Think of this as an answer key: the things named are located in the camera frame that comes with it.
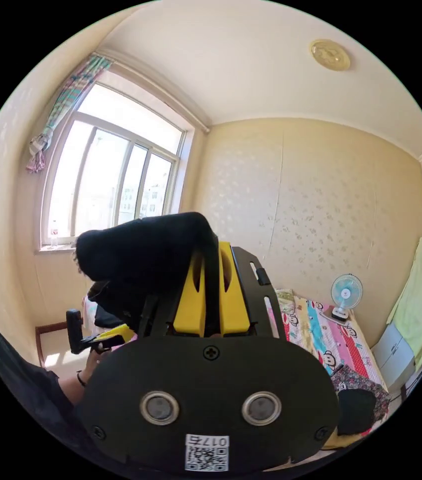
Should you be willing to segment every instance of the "curtain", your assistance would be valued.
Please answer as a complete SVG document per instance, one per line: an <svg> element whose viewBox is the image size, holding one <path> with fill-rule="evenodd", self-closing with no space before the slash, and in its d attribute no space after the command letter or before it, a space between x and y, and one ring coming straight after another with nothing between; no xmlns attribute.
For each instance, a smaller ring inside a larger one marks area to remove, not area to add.
<svg viewBox="0 0 422 480"><path fill-rule="evenodd" d="M43 131L29 143L31 159L26 166L29 172L36 173L44 168L44 152L51 143L54 129L83 92L97 80L101 73L108 70L112 63L113 61L108 58L92 54L70 75L51 109Z"/></svg>

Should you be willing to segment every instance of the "bracelet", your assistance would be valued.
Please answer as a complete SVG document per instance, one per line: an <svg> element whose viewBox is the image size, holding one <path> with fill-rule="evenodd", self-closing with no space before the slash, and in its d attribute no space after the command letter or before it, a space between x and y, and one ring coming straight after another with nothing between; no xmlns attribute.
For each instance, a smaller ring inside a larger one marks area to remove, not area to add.
<svg viewBox="0 0 422 480"><path fill-rule="evenodd" d="M82 372L82 370L78 370L78 371L76 372L76 376L77 376L77 379L79 380L79 383L80 383L83 387L85 387L87 384L86 384L85 382L83 382L83 381L81 380L81 377L79 376L79 374L80 374L81 372Z"/></svg>

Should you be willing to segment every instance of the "electric fan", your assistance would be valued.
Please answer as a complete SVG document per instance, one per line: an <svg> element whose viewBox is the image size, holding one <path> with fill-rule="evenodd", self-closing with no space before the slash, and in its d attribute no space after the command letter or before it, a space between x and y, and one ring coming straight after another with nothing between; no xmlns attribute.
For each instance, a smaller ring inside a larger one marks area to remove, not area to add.
<svg viewBox="0 0 422 480"><path fill-rule="evenodd" d="M332 317L341 322L349 319L349 309L353 309L362 298L362 283L351 273L341 275L334 280L331 296L334 304Z"/></svg>

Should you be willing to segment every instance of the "label sticker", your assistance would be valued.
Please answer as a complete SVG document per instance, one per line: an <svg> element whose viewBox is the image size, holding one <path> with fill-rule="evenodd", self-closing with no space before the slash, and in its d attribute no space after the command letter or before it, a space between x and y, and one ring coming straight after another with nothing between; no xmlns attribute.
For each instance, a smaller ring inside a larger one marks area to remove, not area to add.
<svg viewBox="0 0 422 480"><path fill-rule="evenodd" d="M185 470L192 472L227 472L229 437L186 435Z"/></svg>

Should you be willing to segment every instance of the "window pane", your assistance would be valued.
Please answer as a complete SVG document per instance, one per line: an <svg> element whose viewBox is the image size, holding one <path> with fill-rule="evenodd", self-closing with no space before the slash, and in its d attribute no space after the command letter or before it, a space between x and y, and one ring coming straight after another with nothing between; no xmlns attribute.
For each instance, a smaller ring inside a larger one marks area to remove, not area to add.
<svg viewBox="0 0 422 480"><path fill-rule="evenodd" d="M114 90L95 85L78 111L111 122L172 153L177 153L181 130Z"/></svg>
<svg viewBox="0 0 422 480"><path fill-rule="evenodd" d="M144 182L139 218L162 215L170 173L171 162L151 154Z"/></svg>
<svg viewBox="0 0 422 480"><path fill-rule="evenodd" d="M62 149L59 164L52 186L51 203L47 236L51 236L51 228L57 229L57 237L65 238L71 235L71 210L74 198L76 179L81 165L82 155L92 131L92 125L75 121Z"/></svg>
<svg viewBox="0 0 422 480"><path fill-rule="evenodd" d="M119 172L129 142L97 130L84 164L77 199L75 235L113 225Z"/></svg>
<svg viewBox="0 0 422 480"><path fill-rule="evenodd" d="M132 148L131 158L124 177L124 185L122 186L118 224L130 222L135 218L137 194L146 155L147 149L139 145L134 145Z"/></svg>

